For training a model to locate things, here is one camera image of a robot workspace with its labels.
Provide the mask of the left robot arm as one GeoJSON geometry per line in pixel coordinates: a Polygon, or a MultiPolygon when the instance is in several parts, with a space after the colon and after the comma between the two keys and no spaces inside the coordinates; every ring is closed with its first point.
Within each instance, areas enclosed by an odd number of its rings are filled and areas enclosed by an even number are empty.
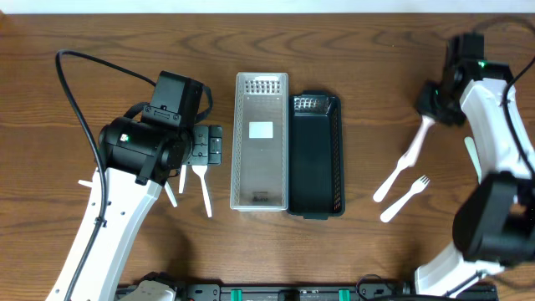
{"type": "Polygon", "coordinates": [[[202,125],[204,84],[160,73],[152,100],[131,108],[99,135],[99,167],[89,202],[50,300],[111,300],[135,237],[171,171],[186,167],[203,178],[222,161],[222,128],[202,125]]]}

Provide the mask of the black perforated plastic basket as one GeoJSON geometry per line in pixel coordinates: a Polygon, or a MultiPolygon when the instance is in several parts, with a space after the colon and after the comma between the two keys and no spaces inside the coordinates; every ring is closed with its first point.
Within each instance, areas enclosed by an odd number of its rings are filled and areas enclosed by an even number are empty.
{"type": "Polygon", "coordinates": [[[341,101],[307,90],[289,100],[289,200],[287,212],[326,220],[345,211],[341,101]]]}

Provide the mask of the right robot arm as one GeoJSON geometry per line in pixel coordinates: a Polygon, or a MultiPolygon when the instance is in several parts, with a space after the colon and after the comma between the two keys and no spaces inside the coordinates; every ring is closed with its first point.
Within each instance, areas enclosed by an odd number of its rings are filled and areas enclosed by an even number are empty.
{"type": "Polygon", "coordinates": [[[534,149],[516,105],[516,77],[484,57],[484,38],[452,38],[440,82],[417,111],[446,125],[469,123],[481,182],[454,217],[451,243],[415,271],[419,295],[455,298],[487,275],[534,259],[534,149]]]}

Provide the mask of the white plastic fork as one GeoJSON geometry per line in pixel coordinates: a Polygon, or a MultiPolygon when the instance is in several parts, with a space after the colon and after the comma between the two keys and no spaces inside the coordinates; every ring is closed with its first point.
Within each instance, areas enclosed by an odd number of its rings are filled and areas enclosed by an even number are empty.
{"type": "Polygon", "coordinates": [[[428,176],[422,176],[414,181],[406,194],[381,213],[380,220],[384,223],[390,222],[414,195],[417,195],[426,189],[430,181],[428,176]]]}
{"type": "Polygon", "coordinates": [[[464,143],[476,171],[477,182],[480,183],[482,181],[482,169],[477,155],[475,141],[470,136],[467,136],[464,138],[464,143]]]}
{"type": "Polygon", "coordinates": [[[410,164],[410,158],[407,154],[404,154],[396,164],[395,169],[392,171],[392,173],[387,177],[387,179],[380,185],[380,187],[376,190],[376,192],[373,195],[373,201],[374,202],[382,202],[385,198],[385,195],[388,193],[390,188],[392,187],[393,183],[395,182],[398,175],[406,169],[410,164]]]}

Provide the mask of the white perforated plastic basket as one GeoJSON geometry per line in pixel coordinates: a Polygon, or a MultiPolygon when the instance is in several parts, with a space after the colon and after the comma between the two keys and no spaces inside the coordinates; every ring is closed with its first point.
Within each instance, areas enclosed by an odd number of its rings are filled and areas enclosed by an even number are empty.
{"type": "Polygon", "coordinates": [[[236,77],[230,208],[288,209],[288,75],[240,72],[236,77]]]}

